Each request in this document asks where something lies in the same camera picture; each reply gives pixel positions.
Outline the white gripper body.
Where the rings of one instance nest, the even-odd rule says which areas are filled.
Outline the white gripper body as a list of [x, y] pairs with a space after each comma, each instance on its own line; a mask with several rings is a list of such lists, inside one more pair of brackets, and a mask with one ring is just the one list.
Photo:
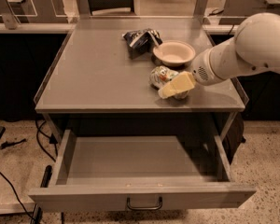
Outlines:
[[191, 62], [190, 72], [194, 75], [195, 80], [204, 86], [210, 86], [222, 82], [217, 77], [210, 63], [210, 49], [198, 54]]

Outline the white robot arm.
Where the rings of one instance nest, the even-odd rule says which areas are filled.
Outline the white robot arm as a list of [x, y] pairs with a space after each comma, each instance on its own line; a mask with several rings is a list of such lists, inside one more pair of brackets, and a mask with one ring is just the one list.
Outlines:
[[280, 16], [259, 13], [245, 19], [234, 37], [198, 54], [188, 72], [162, 82], [162, 99], [183, 95], [196, 84], [218, 84], [229, 78], [268, 71], [280, 74]]

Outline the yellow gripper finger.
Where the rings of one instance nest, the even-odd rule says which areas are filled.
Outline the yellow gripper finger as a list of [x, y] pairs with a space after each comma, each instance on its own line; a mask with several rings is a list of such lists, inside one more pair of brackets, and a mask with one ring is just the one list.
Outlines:
[[196, 80], [192, 73], [181, 72], [160, 88], [158, 94], [162, 99], [170, 97], [184, 99], [188, 96], [189, 92], [195, 88], [195, 85]]

